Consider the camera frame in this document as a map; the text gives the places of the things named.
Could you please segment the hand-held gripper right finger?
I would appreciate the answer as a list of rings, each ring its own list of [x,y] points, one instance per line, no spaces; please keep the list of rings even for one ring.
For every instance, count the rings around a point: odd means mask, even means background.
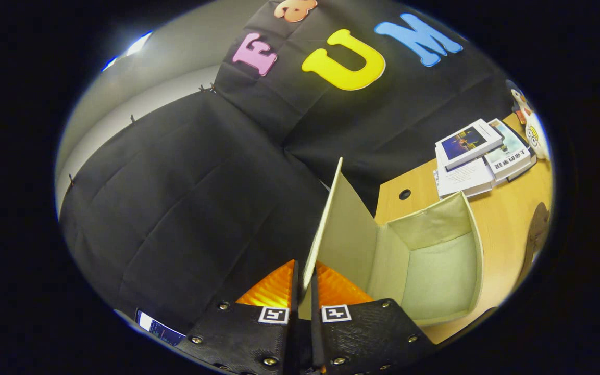
[[[374,299],[318,262],[310,281],[312,364],[318,374],[394,374],[436,345],[393,299]]]

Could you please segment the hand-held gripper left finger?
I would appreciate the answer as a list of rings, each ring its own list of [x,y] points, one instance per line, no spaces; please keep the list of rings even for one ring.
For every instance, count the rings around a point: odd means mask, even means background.
[[[217,299],[177,348],[228,374],[286,374],[297,363],[298,265],[291,259],[242,296]]]

